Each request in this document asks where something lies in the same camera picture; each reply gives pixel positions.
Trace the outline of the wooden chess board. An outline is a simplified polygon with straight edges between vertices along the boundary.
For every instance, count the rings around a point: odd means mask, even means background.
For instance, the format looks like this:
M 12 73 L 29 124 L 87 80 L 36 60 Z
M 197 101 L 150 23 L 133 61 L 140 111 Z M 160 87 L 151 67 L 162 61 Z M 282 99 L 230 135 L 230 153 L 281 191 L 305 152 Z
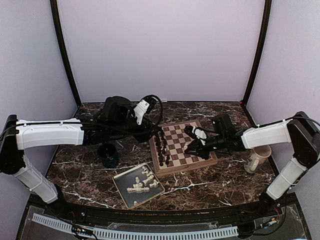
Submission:
M 153 168 L 156 176 L 161 177 L 196 170 L 218 163 L 218 158 L 214 152 L 210 153 L 207 160 L 184 153 L 187 145 L 192 142 L 192 139 L 184 131 L 186 126 L 201 127 L 202 125 L 197 119 L 161 125 L 164 131 L 164 139 L 166 140 L 166 153 L 162 157 L 162 161 L 159 159 L 159 152 L 162 151 L 163 147 L 156 146 L 156 139 L 162 139 L 161 134 L 154 135 L 149 140 Z

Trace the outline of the metal tray wooden rim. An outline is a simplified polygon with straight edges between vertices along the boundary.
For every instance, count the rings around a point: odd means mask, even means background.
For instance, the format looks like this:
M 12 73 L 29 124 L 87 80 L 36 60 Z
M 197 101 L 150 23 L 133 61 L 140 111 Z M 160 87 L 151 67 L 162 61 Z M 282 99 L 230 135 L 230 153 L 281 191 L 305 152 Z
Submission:
M 113 183 L 127 209 L 134 209 L 165 192 L 153 170 L 146 164 L 137 165 L 113 177 Z

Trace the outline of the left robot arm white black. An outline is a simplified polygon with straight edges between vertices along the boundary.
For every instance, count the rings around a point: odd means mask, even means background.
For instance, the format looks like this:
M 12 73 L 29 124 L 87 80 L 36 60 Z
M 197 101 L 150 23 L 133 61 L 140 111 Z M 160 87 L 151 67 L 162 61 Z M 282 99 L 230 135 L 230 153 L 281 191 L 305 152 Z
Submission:
M 10 115 L 0 135 L 0 171 L 12 175 L 37 194 L 60 218 L 67 218 L 70 206 L 58 186 L 47 180 L 28 160 L 25 150 L 36 147 L 73 145 L 93 146 L 134 137 L 144 143 L 158 131 L 156 122 L 145 116 L 161 100 L 156 95 L 143 97 L 136 105 L 122 96 L 112 96 L 96 114 L 79 118 L 29 121 Z

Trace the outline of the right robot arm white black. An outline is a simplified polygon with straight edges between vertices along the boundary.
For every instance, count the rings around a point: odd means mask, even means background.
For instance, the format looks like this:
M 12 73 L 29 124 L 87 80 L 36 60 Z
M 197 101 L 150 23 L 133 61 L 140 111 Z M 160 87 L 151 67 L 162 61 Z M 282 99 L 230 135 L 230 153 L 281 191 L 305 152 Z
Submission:
M 274 201 L 282 197 L 290 187 L 320 160 L 320 124 L 305 112 L 291 117 L 236 129 L 228 114 L 220 114 L 212 120 L 214 136 L 202 127 L 186 126 L 184 132 L 192 139 L 184 152 L 204 160 L 211 152 L 254 150 L 276 145 L 291 145 L 293 154 L 273 182 L 264 190 L 255 205 L 255 213 L 266 217 L 275 208 Z

